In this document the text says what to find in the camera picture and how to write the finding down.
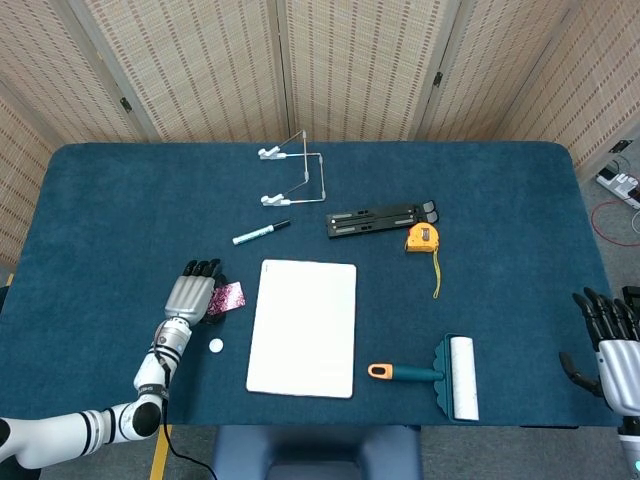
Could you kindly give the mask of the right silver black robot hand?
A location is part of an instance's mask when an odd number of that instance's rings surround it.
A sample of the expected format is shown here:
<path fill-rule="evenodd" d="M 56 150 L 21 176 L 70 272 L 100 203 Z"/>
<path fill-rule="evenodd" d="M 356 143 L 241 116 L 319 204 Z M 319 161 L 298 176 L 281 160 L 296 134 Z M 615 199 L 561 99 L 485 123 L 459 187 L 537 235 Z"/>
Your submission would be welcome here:
<path fill-rule="evenodd" d="M 639 415 L 639 316 L 619 298 L 591 288 L 572 299 L 586 324 L 598 366 L 598 378 L 581 373 L 567 352 L 558 354 L 561 367 L 575 385 L 605 400 L 623 417 Z"/>

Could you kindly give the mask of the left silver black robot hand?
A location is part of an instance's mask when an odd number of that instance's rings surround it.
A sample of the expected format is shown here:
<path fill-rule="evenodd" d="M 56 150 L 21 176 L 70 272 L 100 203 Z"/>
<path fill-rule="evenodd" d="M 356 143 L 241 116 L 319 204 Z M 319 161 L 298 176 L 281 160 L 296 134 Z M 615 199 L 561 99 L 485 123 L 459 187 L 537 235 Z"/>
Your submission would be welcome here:
<path fill-rule="evenodd" d="M 226 285 L 219 258 L 191 260 L 174 283 L 164 307 L 165 315 L 180 317 L 191 326 L 221 324 L 226 314 L 214 311 L 213 301 Z"/>

